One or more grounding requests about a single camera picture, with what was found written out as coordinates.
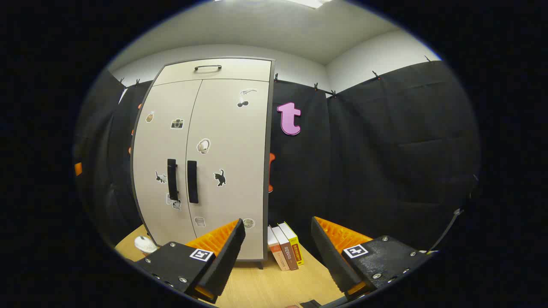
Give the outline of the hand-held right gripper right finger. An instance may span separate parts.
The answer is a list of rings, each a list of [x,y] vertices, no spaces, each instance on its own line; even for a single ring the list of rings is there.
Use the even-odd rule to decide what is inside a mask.
[[[311,235],[331,278],[349,301],[397,283],[433,256],[392,236],[370,238],[317,216],[311,219]]]

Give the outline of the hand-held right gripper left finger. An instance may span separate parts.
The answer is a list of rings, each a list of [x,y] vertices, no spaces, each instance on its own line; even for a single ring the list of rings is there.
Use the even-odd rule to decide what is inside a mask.
[[[244,239],[243,220],[237,219],[187,244],[168,242],[136,265],[179,293],[215,303],[225,289]]]

